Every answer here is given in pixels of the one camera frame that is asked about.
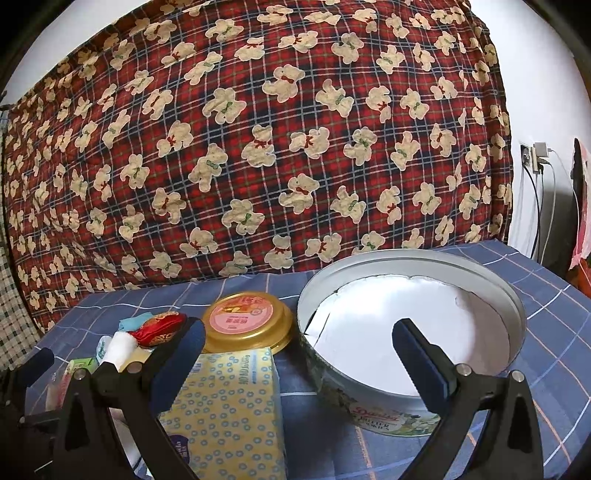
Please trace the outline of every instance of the tissue box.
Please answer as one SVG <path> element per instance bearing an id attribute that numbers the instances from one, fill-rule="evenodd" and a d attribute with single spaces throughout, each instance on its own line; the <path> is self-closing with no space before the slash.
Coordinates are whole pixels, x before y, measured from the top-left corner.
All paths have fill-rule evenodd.
<path id="1" fill-rule="evenodd" d="M 269 348 L 199 356 L 160 422 L 200 479 L 285 480 L 278 380 Z"/>

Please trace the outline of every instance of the white cable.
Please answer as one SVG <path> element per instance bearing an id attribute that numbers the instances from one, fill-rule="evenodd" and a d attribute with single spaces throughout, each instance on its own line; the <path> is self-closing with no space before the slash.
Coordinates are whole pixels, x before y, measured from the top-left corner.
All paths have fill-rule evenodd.
<path id="1" fill-rule="evenodd" d="M 546 165 L 548 165 L 552 170 L 552 179 L 554 182 L 552 190 L 554 190 L 554 194 L 552 195 L 552 215 L 550 216 L 550 226 L 548 227 L 548 235 L 546 235 L 546 241 L 542 250 L 540 265 L 544 265 L 544 256 L 546 254 L 546 248 L 548 247 L 548 240 L 550 240 L 550 233 L 552 232 L 552 225 L 554 224 L 554 212 L 556 211 L 556 172 L 554 171 L 554 167 L 550 162 L 548 162 Z"/>

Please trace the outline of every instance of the round cookie tin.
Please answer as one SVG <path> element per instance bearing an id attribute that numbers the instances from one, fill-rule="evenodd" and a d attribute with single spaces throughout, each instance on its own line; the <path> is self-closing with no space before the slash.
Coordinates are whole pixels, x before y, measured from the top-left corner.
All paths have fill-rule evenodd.
<path id="1" fill-rule="evenodd" d="M 298 302 L 307 365 L 319 393 L 374 432 L 427 435 L 439 420 L 392 347 L 392 327 L 406 317 L 454 363 L 481 374 L 506 370 L 525 338 L 515 291 L 467 258 L 379 250 L 322 269 Z"/>

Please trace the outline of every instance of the golden jar lid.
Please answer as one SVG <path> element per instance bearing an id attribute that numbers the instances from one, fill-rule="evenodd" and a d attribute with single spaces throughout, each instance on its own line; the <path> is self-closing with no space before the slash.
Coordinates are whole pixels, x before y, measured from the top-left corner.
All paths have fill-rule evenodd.
<path id="1" fill-rule="evenodd" d="M 211 305 L 203 315 L 204 353 L 236 352 L 271 347 L 283 350 L 293 336 L 293 315 L 268 293 L 246 291 Z"/>

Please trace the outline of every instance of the red pouch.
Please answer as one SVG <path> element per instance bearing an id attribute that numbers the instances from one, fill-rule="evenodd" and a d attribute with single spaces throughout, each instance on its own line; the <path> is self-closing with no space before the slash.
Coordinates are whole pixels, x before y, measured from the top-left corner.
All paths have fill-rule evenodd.
<path id="1" fill-rule="evenodd" d="M 134 332 L 129 332 L 141 346 L 156 346 L 168 342 L 187 319 L 184 313 L 165 312 L 154 315 Z"/>

